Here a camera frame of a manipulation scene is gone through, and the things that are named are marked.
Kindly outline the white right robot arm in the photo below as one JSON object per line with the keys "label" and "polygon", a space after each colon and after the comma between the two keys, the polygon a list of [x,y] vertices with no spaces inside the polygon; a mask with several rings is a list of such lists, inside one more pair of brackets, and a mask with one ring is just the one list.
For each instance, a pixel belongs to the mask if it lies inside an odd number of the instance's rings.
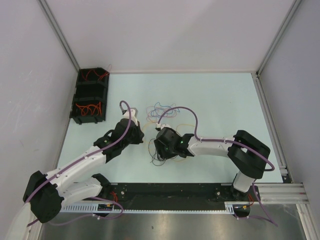
{"label": "white right robot arm", "polygon": [[222,139],[206,139],[195,134],[179,135],[170,127],[163,127],[154,142],[157,159],[166,161],[174,157],[218,156],[229,158],[238,168],[231,196],[242,201],[249,194],[255,180],[263,177],[269,163],[270,148],[245,130]]}

